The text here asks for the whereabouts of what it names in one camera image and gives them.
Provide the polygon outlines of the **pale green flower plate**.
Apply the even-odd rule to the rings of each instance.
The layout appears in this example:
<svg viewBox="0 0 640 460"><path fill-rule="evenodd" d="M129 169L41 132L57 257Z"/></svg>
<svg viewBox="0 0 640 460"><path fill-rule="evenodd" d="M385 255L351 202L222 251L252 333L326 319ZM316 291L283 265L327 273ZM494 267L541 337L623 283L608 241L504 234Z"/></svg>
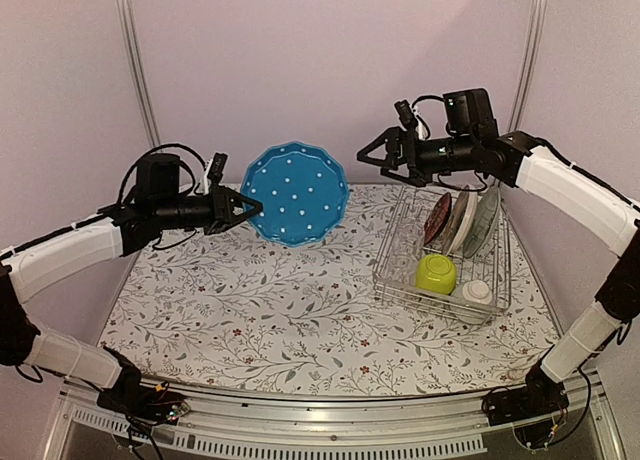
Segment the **pale green flower plate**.
<svg viewBox="0 0 640 460"><path fill-rule="evenodd" d="M477 255L491 240L497 225L501 194L498 187L491 187L479 200L469 234L463 243L463 257Z"/></svg>

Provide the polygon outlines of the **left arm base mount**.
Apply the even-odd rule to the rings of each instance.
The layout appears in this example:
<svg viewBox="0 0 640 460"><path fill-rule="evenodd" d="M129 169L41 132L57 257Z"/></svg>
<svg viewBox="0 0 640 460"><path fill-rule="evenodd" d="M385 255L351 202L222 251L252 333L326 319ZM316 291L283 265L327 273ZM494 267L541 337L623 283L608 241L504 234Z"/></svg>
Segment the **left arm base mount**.
<svg viewBox="0 0 640 460"><path fill-rule="evenodd" d="M170 388L163 381L153 387L141 384L141 371L119 352L105 347L122 368L111 388L102 388L97 405L103 409L130 417L146 420L152 424L176 424L190 411L186 397Z"/></svg>

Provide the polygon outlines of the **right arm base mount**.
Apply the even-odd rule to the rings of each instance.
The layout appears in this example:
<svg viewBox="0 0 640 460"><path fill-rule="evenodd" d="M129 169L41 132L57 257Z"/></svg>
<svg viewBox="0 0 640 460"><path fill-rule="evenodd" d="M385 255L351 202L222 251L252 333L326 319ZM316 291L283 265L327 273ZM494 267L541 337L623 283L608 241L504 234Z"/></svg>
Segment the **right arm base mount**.
<svg viewBox="0 0 640 460"><path fill-rule="evenodd" d="M565 419L569 400L562 382L555 383L534 366L525 376L525 384L517 388L498 387L482 399L481 409L491 426L531 420L514 430L516 440L528 449L548 447Z"/></svg>

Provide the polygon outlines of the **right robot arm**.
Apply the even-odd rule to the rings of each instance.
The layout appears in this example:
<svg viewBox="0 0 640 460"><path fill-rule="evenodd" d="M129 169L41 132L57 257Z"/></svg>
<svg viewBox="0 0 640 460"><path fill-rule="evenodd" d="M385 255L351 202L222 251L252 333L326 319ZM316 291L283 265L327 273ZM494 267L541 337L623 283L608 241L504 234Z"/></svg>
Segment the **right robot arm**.
<svg viewBox="0 0 640 460"><path fill-rule="evenodd" d="M424 187L441 173L475 171L534 195L577 221L616 255L593 303L542 357L539 377L517 395L517 407L537 416L558 384L639 314L639 206L562 157L551 144L521 131L498 134L474 125L450 138L419 140L391 127L356 154L385 177Z"/></svg>

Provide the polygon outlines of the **blue polka dot plate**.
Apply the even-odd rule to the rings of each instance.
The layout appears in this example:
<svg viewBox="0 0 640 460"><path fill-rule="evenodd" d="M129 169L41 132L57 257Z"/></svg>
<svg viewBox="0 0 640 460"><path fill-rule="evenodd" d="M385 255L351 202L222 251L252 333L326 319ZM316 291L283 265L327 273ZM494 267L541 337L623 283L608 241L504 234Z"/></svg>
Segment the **blue polka dot plate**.
<svg viewBox="0 0 640 460"><path fill-rule="evenodd" d="M350 190L343 167L326 150L290 142L247 167L241 193L263 206L249 220L260 237L297 247L323 240L342 223Z"/></svg>

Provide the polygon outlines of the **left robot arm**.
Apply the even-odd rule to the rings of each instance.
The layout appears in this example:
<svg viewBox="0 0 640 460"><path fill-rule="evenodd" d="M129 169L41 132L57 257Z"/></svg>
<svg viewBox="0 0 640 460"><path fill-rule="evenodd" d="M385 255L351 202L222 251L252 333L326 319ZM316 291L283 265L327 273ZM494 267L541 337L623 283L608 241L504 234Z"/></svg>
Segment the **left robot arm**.
<svg viewBox="0 0 640 460"><path fill-rule="evenodd" d="M128 414L148 406L148 392L131 377L136 366L105 348L88 345L30 320L24 306L59 281L101 262L133 254L167 230L224 233L263 210L228 187L206 195L111 205L95 215L1 254L1 363L35 366L109 389Z"/></svg>

